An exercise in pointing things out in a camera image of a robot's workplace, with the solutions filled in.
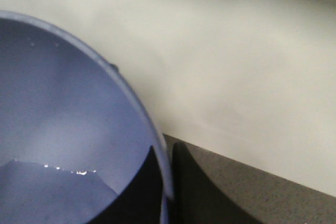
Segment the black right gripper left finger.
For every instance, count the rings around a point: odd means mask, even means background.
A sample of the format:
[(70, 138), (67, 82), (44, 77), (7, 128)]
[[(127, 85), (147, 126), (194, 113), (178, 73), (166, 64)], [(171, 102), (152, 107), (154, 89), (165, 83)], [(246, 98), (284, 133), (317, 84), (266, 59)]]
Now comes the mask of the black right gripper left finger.
[(90, 223), (164, 223), (164, 149), (156, 145), (108, 148), (95, 169), (116, 196)]

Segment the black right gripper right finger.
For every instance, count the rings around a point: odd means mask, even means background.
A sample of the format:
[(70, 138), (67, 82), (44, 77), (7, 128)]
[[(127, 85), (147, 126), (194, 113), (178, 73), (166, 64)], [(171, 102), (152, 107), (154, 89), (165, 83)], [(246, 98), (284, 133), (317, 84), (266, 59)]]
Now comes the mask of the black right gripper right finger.
[(211, 181), (182, 142), (173, 145), (172, 168), (179, 223), (261, 223)]

